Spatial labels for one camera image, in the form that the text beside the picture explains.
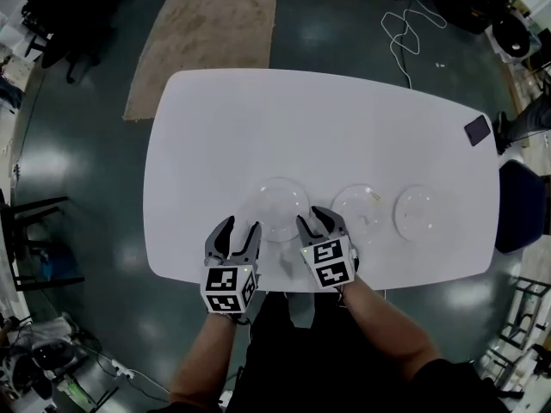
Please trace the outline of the dark blue chair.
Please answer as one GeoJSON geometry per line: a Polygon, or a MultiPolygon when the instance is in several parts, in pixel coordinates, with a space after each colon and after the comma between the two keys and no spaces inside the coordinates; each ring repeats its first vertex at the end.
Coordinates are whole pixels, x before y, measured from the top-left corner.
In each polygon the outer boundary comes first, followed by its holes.
{"type": "Polygon", "coordinates": [[[495,248],[502,254],[510,254],[543,235],[546,190],[542,177],[517,160],[509,160],[499,169],[499,188],[495,248]]]}

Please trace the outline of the black frame stool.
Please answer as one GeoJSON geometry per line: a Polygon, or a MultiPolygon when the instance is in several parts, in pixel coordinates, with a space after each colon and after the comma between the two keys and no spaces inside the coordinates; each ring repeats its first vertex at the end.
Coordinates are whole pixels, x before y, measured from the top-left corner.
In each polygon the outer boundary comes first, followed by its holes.
{"type": "Polygon", "coordinates": [[[85,281],[76,270],[74,256],[63,243],[37,241],[28,238],[28,227],[60,211],[59,203],[66,196],[38,200],[11,206],[4,201],[0,190],[0,248],[5,250],[11,279],[17,292],[30,292],[48,288],[67,287],[85,281]],[[28,257],[36,257],[40,270],[36,274],[22,274],[15,264],[28,257]]]}

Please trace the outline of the black office chair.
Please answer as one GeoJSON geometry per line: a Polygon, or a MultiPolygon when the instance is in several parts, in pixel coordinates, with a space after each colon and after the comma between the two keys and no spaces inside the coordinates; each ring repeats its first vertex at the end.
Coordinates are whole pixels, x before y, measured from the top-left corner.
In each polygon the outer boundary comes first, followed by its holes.
{"type": "Polygon", "coordinates": [[[81,56],[99,63],[100,41],[111,29],[109,17],[116,0],[27,0],[22,8],[23,25],[33,37],[24,56],[41,52],[41,66],[47,69],[62,59],[69,62],[65,81],[72,76],[81,56]]]}

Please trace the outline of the person's left forearm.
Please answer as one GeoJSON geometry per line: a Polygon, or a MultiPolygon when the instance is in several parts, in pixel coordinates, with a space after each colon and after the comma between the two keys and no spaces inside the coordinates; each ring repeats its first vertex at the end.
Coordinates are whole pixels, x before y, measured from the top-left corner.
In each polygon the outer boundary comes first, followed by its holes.
{"type": "Polygon", "coordinates": [[[171,404],[211,410],[226,383],[237,325],[226,315],[208,314],[170,387],[171,404]]]}

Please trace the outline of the large beige rug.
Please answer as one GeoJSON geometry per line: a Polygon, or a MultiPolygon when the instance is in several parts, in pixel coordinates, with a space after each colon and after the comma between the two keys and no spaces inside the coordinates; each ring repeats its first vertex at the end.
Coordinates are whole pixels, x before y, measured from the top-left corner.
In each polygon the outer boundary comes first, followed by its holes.
{"type": "Polygon", "coordinates": [[[276,0],[165,0],[145,42],[124,120],[154,117],[178,71],[269,66],[276,0]]]}

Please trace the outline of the person's black clothing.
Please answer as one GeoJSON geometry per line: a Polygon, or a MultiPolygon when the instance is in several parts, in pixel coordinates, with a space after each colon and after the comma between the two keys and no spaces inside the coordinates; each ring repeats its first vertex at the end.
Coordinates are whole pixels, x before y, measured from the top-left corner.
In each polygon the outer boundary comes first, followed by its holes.
{"type": "Polygon", "coordinates": [[[293,324],[282,293],[265,297],[226,408],[217,390],[149,413],[510,413],[462,365],[438,362],[405,381],[331,295],[317,302],[312,326],[303,329],[293,324]]]}

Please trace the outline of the black smartphone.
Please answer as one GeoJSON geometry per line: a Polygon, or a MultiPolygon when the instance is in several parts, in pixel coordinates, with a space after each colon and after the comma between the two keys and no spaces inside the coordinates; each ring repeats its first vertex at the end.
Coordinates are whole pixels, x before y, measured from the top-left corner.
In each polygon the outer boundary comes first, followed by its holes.
{"type": "Polygon", "coordinates": [[[472,147],[478,145],[491,134],[491,128],[483,114],[466,124],[464,126],[464,131],[472,147]]]}

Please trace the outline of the white power strip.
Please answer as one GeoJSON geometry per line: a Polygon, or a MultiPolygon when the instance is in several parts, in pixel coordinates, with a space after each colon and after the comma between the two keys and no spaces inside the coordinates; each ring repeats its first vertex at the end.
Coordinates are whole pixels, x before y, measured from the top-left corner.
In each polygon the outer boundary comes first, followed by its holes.
{"type": "Polygon", "coordinates": [[[134,370],[125,367],[124,365],[122,365],[115,358],[111,359],[110,362],[111,362],[111,366],[115,370],[115,374],[116,374],[117,377],[124,376],[127,379],[133,379],[134,378],[134,376],[135,376],[134,370]]]}

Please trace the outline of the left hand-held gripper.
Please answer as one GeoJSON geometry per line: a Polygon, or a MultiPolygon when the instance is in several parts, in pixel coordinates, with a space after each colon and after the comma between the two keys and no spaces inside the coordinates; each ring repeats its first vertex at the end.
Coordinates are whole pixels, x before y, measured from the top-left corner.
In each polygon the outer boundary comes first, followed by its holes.
{"type": "Polygon", "coordinates": [[[232,252],[231,261],[227,261],[234,224],[235,217],[230,216],[207,237],[200,290],[209,313],[229,317],[235,324],[248,324],[245,313],[258,287],[257,265],[249,261],[258,258],[262,226],[257,221],[250,228],[242,250],[232,252]]]}

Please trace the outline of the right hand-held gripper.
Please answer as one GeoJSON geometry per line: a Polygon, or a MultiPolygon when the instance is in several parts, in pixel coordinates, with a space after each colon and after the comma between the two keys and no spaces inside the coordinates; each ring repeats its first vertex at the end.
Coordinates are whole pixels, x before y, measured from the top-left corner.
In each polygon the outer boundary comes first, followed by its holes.
{"type": "Polygon", "coordinates": [[[344,218],[323,206],[312,206],[311,211],[325,231],[312,231],[302,216],[296,217],[295,223],[303,246],[300,254],[305,264],[320,289],[351,283],[356,276],[359,257],[348,236],[344,218]]]}

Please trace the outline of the clear glass bowl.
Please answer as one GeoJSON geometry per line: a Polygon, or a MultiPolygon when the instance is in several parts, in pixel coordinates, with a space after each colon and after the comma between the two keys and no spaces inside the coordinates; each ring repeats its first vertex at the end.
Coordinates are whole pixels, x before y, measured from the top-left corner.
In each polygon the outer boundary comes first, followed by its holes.
{"type": "Polygon", "coordinates": [[[304,188],[284,177],[273,177],[256,188],[245,206],[246,222],[262,227],[262,238],[286,243],[298,237],[296,217],[308,217],[310,202],[304,188]]]}
{"type": "Polygon", "coordinates": [[[367,184],[354,184],[333,199],[331,210],[340,214],[355,244],[371,244],[385,223],[382,198],[367,184]]]}
{"type": "Polygon", "coordinates": [[[440,226],[440,203],[425,185],[412,185],[398,197],[393,208],[393,222],[402,238],[409,242],[436,239],[440,226]]]}

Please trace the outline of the person's right forearm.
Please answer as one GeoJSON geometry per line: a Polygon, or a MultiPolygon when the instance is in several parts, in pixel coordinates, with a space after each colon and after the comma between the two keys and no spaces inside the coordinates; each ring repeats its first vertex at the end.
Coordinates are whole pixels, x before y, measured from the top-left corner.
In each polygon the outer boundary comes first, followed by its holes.
{"type": "Polygon", "coordinates": [[[367,340],[411,380],[426,364],[441,358],[430,336],[361,278],[343,285],[344,303],[367,340]]]}

